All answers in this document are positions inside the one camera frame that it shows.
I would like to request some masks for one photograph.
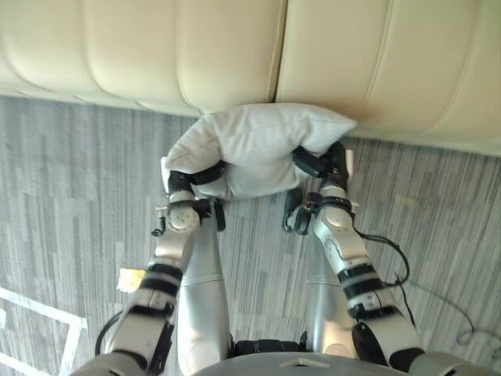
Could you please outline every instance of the white tape line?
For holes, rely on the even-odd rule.
[[[16,292],[6,290],[0,287],[0,298],[5,299],[9,302],[17,304],[21,307],[31,309],[36,313],[47,316],[51,319],[62,321],[68,325],[76,325],[83,329],[87,329],[87,320],[71,313],[61,311],[60,309],[51,307],[49,305],[41,304],[35,300],[26,298],[25,296],[19,295]]]
[[[59,376],[68,376],[73,366],[73,360],[77,353],[78,339],[80,338],[81,327],[72,326],[68,330],[66,344],[64,345],[63,358],[59,366]]]
[[[11,358],[10,356],[0,352],[0,363],[4,363],[7,367],[11,367],[16,371],[19,371],[27,376],[51,376],[43,371],[39,371],[33,368],[29,364],[20,362],[17,359]]]
[[[60,309],[51,307],[49,305],[41,304],[39,302],[36,302],[35,300],[31,300],[29,298],[26,298],[25,296],[19,295],[16,292],[6,290],[2,287],[0,287],[0,298],[26,309],[35,311],[36,313],[40,313],[41,315],[46,316],[50,319],[58,320],[70,325],[58,374],[58,376],[68,376],[71,372],[75,354],[77,352],[78,339],[80,338],[81,329],[87,329],[87,320],[82,317],[72,315],[71,313],[61,311]],[[0,363],[4,363],[7,367],[11,367],[19,372],[26,374],[27,376],[50,376],[49,374],[46,374],[43,371],[39,371],[29,364],[25,364],[2,352],[0,352]]]
[[[0,329],[5,327],[5,322],[7,321],[7,312],[0,308]]]

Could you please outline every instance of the yellow object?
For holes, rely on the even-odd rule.
[[[146,271],[142,269],[121,268],[117,289],[131,294],[139,288],[145,274]]]

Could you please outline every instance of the silver robot leg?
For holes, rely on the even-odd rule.
[[[202,222],[179,289],[178,363],[185,376],[227,359],[231,347],[228,302],[214,217]]]
[[[308,242],[313,246],[306,294],[306,349],[315,353],[356,358],[351,339],[355,321],[346,310],[346,296],[319,239],[313,235]]]

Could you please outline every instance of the striped carpet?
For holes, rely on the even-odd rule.
[[[0,287],[86,319],[75,367],[92,356],[99,329],[127,298],[116,289],[119,268],[142,268],[153,252],[159,160],[192,123],[0,98]],[[405,289],[426,348],[501,371],[493,354],[499,340],[479,333],[457,344],[465,319],[416,286],[501,334],[501,160],[372,140],[344,144],[355,151],[356,224],[408,255]],[[235,339],[297,340],[304,330],[309,242],[280,230],[283,200],[228,206],[220,248]],[[403,270],[390,248],[368,249],[384,279]],[[0,353],[46,374],[60,374],[72,358],[63,359],[70,327],[0,298]],[[2,359],[1,375],[21,374]],[[175,351],[166,374],[178,374]]]

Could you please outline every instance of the couch cushion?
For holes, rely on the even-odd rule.
[[[0,0],[0,91],[201,115],[275,95],[285,0]]]
[[[355,122],[322,107],[299,103],[247,104],[201,117],[162,158],[170,170],[193,174],[226,162],[218,180],[198,186],[225,199],[265,196],[295,188],[309,176],[295,165],[302,146],[324,154]]]
[[[277,101],[354,136],[501,154],[499,0],[290,0]]]

